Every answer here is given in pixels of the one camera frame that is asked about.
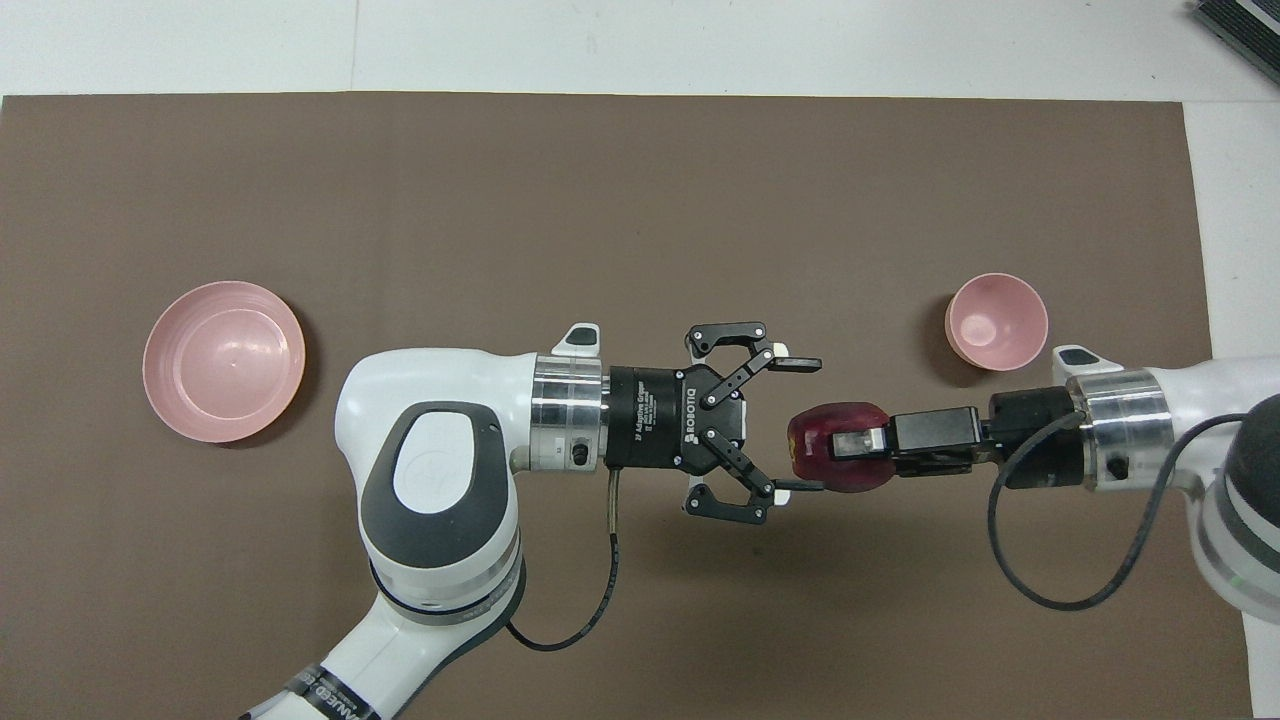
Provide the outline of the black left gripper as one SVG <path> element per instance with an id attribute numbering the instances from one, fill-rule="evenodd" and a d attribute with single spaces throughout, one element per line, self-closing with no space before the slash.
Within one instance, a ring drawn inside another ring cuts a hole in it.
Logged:
<path id="1" fill-rule="evenodd" d="M 707 359 L 719 347 L 741 347 L 748 360 L 719 375 Z M 686 495 L 685 512 L 722 521 L 760 525 L 794 493 L 822 492 L 818 480 L 774 479 L 732 441 L 744 446 L 746 401 L 741 388 L 762 372 L 817 373 L 818 357 L 792 356 L 768 338 L 763 322 L 692 325 L 686 334 L 692 366 L 609 369 L 607 465 L 708 473 L 721 468 L 748 491 L 745 503 L 716 497 L 704 480 Z"/>

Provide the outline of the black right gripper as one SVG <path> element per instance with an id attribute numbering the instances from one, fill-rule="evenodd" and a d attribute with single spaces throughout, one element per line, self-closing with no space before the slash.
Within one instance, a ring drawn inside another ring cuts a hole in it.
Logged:
<path id="1" fill-rule="evenodd" d="M 1034 433 L 1076 410 L 1065 388 L 1037 388 L 996 393 L 989 400 L 986 432 L 997 457 L 1009 460 Z M 905 413 L 864 430 L 837 432 L 829 438 L 831 457 L 860 460 L 897 459 L 902 478 L 951 477 L 986 462 L 973 451 L 986 441 L 975 407 Z M 1043 489 L 1079 486 L 1084 480 L 1082 432 L 1064 429 L 1037 445 L 1009 473 L 1009 489 Z"/>

